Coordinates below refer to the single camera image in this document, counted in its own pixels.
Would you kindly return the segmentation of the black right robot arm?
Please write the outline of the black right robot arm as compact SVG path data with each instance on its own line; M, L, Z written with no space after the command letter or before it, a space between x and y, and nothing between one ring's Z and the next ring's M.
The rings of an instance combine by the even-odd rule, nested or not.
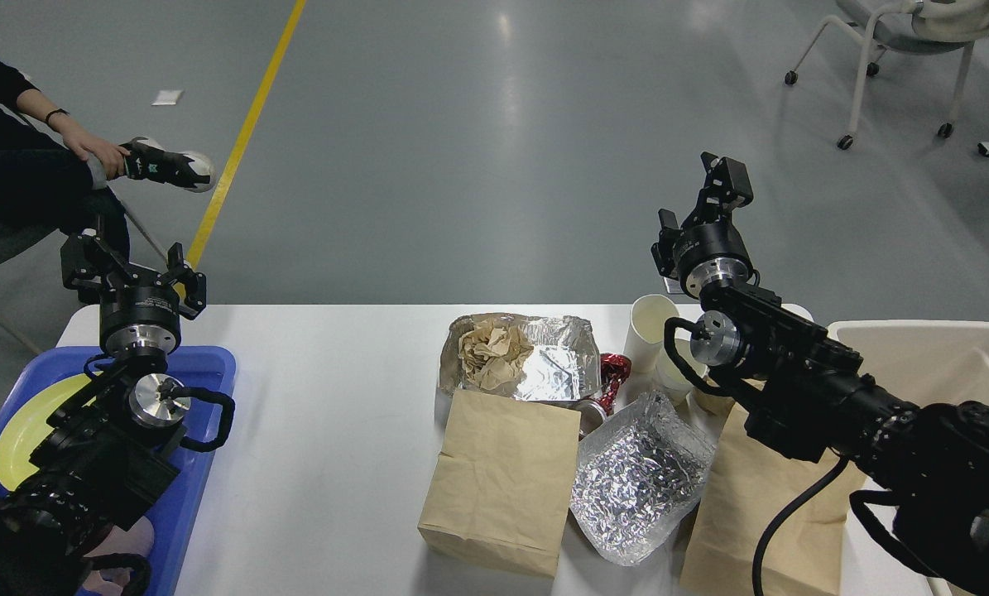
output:
M849 464L879 484L849 498L883 550L903 566L989 595L989 405L919 406L861 376L862 356L822 325L783 308L759 284L732 212L754 199L747 167L702 152L706 177L683 222L660 209L651 253L658 274L698 299L696 321L671 317L663 347L696 389L732 397L752 439L783 457L838 462L775 515L756 544L751 587L775 532Z

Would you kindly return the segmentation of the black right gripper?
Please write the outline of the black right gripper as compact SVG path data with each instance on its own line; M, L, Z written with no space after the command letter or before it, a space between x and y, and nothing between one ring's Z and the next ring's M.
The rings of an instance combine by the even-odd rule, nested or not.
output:
M742 284L755 278L743 238L732 225L732 212L754 200L747 166L730 157L702 151L705 180L694 210L677 222L675 212L658 210L660 232L651 245L658 275L670 288L691 298L714 283Z

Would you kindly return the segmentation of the person's hand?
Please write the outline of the person's hand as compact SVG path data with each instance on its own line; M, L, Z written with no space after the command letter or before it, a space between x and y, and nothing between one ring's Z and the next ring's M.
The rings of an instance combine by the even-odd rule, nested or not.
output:
M58 132L63 143L81 160L96 158L103 167L108 180L116 180L127 174L126 158L130 151L123 146L100 138L87 131L79 122L66 113L52 114L49 124Z

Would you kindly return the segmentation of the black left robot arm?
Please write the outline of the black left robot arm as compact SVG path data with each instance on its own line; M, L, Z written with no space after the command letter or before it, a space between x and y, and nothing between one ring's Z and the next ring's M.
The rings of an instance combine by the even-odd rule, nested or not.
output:
M225 445L236 404L224 392L170 376L181 320L207 305L206 279L180 243L166 271L139 267L85 231L60 250L67 288L100 298L96 371L47 416L30 453L36 471L0 497L0 595L74 595L85 580L123 570L123 595L142 595L153 568L134 552L97 554L113 528L130 531L180 475L178 449Z

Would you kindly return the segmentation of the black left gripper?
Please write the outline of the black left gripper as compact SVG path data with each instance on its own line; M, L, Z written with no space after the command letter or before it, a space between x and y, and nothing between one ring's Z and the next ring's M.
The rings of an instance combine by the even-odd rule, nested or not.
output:
M186 261L183 245L166 252L162 286L138 286L139 268L94 233L70 235L60 249L63 286L81 303L99 303L99 347L111 355L127 348L180 347L180 316L206 309L207 278ZM183 298L173 288L181 286Z

